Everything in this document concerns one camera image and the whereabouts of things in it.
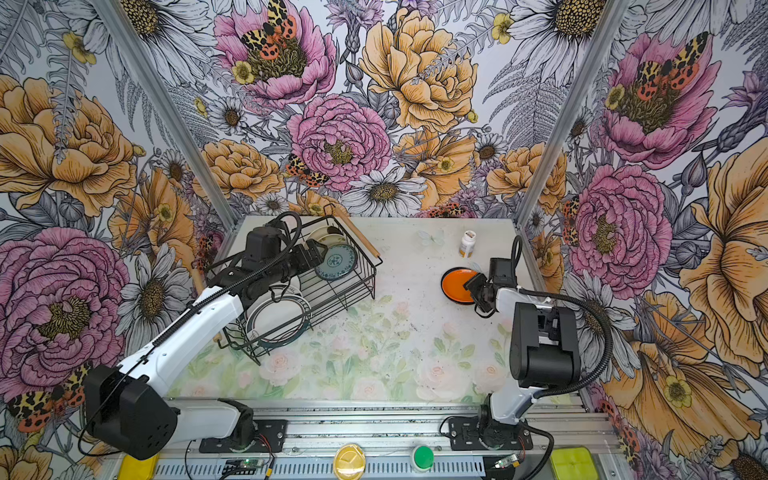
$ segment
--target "mounting plate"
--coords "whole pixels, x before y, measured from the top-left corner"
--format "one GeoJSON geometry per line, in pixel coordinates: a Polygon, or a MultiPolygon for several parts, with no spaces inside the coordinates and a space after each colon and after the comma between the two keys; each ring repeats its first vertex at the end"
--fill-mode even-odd
{"type": "Polygon", "coordinates": [[[229,439],[203,439],[200,442],[200,453],[264,453],[268,452],[266,445],[259,435],[270,443],[273,453],[283,451],[287,420],[253,419],[253,428],[256,430],[256,439],[247,449],[237,449],[229,439]]]}
{"type": "Polygon", "coordinates": [[[454,451],[522,450],[523,447],[526,450],[533,449],[530,433],[525,434],[528,431],[528,424],[525,422],[517,425],[497,424],[494,428],[488,428],[483,441],[478,430],[478,417],[451,417],[448,420],[448,428],[451,450],[454,451]],[[491,445],[488,445],[489,439],[494,439],[491,445]]]}

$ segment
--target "floral tablecloth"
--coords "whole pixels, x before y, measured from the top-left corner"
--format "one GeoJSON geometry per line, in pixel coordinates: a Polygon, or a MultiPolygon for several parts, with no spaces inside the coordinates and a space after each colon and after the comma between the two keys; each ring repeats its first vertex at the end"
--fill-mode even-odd
{"type": "MultiPolygon", "coordinates": [[[[249,217],[232,251],[265,217],[249,217]]],[[[509,375],[511,318],[475,315],[440,290],[454,266],[487,272],[491,257],[508,257],[509,220],[355,219],[382,254],[376,298],[358,302],[296,342],[260,358],[258,366],[232,349],[206,346],[169,392],[172,397],[353,399],[479,402],[509,375]],[[462,259],[465,230],[478,234],[462,259]]],[[[519,282],[530,286],[518,266],[519,282]]]]}

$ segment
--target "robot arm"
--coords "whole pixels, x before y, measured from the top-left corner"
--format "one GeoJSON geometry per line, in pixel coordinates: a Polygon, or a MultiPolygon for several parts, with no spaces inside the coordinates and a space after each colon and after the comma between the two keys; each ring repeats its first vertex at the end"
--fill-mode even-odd
{"type": "Polygon", "coordinates": [[[109,445],[144,460],[166,444],[229,437],[247,447],[255,434],[253,411],[230,400],[163,399],[187,364],[228,323],[277,281],[306,272],[323,261],[314,240],[297,245],[301,219],[289,212],[248,234],[241,266],[230,266],[212,281],[194,305],[157,338],[122,362],[101,365],[86,376],[86,430],[109,445]],[[283,216],[296,218],[293,238],[283,216]]]}

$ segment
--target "blue patterned plate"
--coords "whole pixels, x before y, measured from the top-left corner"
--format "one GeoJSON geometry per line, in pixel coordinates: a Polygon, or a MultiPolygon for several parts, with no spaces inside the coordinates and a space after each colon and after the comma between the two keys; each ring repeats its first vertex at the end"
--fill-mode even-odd
{"type": "Polygon", "coordinates": [[[349,275],[357,264],[357,252],[349,245],[334,245],[328,249],[326,260],[315,267],[315,273],[323,280],[338,280],[349,275]]]}

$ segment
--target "white plate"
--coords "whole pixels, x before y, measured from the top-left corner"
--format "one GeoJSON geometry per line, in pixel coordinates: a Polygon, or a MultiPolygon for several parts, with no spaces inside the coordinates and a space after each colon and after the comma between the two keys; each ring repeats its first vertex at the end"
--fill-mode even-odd
{"type": "Polygon", "coordinates": [[[293,337],[300,335],[301,332],[304,331],[306,325],[309,324],[311,317],[311,307],[304,297],[300,295],[286,294],[283,295],[283,298],[279,302],[273,302],[270,296],[266,301],[250,311],[250,315],[246,321],[248,339],[255,339],[302,314],[304,314],[302,318],[297,319],[276,332],[272,332],[268,338],[261,339],[259,343],[281,343],[286,340],[291,340],[293,337]]]}

